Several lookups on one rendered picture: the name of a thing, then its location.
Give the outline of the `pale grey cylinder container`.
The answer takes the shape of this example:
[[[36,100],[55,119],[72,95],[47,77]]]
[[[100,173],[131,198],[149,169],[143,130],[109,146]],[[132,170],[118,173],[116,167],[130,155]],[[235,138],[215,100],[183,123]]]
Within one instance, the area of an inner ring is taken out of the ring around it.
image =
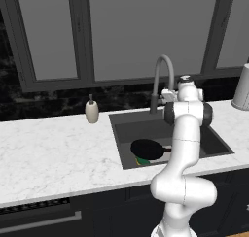
[[[238,110],[249,111],[249,63],[243,66],[231,104]]]

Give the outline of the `grey curved sink tap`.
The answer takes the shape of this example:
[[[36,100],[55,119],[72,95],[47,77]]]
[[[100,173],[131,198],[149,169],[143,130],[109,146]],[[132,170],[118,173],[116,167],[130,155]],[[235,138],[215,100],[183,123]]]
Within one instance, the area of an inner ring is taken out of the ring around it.
[[[159,88],[160,67],[163,61],[166,63],[166,66],[168,69],[168,88],[167,89],[173,90],[174,88],[174,69],[173,69],[172,62],[167,55],[162,54],[156,62],[153,93],[151,95],[151,106],[150,106],[151,114],[155,114],[157,112],[158,99],[159,99],[158,88]]]

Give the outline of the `dark grey sink basin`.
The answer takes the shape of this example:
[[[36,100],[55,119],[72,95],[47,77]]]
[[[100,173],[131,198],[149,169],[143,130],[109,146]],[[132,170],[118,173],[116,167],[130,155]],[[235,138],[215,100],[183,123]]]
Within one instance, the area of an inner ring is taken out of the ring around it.
[[[111,114],[109,119],[124,170],[168,162],[169,152],[166,152],[160,159],[150,160],[148,163],[142,164],[136,160],[136,156],[130,150],[131,143],[138,139],[156,141],[164,148],[171,146],[173,127],[162,118],[162,109],[158,109],[154,115],[151,115],[148,110]],[[200,135],[200,158],[234,154],[234,151],[210,126],[202,126]]]

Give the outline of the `dark dishwasher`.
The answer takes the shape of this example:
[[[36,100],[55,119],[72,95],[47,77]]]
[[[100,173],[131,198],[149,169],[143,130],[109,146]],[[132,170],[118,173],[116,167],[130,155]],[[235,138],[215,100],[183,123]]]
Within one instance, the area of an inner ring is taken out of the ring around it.
[[[80,220],[0,234],[0,237],[93,237],[89,211],[79,197],[0,207],[0,228],[70,217],[76,211],[82,212]]]

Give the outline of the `beige soap dispenser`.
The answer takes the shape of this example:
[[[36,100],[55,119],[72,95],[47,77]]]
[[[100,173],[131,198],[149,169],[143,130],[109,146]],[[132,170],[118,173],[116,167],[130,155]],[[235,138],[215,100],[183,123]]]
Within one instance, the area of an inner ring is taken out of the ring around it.
[[[93,100],[93,96],[89,96],[89,101],[86,103],[85,114],[88,123],[97,123],[99,117],[99,109],[97,103]]]

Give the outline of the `black frying pan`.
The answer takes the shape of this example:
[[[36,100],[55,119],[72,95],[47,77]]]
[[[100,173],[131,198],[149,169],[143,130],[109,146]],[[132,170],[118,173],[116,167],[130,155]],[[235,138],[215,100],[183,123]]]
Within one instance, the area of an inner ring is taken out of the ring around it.
[[[131,152],[139,158],[157,160],[166,152],[171,152],[171,147],[164,147],[160,143],[149,139],[138,139],[131,143]]]

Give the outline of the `dark base cupboards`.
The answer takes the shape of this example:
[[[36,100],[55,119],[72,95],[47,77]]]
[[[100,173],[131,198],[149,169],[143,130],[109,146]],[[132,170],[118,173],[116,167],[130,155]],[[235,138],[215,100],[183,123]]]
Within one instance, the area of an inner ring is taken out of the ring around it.
[[[207,175],[218,190],[215,204],[191,216],[198,237],[249,231],[249,168]],[[148,185],[81,195],[70,200],[82,212],[87,237],[150,237],[164,204]]]

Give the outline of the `green and yellow sponge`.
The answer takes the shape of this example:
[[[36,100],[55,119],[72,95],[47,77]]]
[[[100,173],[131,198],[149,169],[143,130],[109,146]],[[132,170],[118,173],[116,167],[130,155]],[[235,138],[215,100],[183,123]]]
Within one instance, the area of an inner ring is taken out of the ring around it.
[[[150,161],[147,159],[140,158],[138,156],[135,157],[137,165],[149,165]]]

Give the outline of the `grey framed window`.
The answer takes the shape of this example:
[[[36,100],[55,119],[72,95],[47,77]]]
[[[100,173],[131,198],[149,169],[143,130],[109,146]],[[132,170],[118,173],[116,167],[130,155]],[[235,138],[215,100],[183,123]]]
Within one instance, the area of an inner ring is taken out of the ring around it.
[[[158,57],[176,75],[238,76],[249,0],[0,0],[25,92],[147,84]]]

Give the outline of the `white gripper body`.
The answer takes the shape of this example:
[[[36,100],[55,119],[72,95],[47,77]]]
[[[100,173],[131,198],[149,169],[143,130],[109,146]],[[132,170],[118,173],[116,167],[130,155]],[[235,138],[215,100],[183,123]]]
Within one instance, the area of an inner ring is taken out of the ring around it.
[[[163,102],[175,102],[177,100],[177,92],[175,90],[164,88],[161,91],[161,99]]]

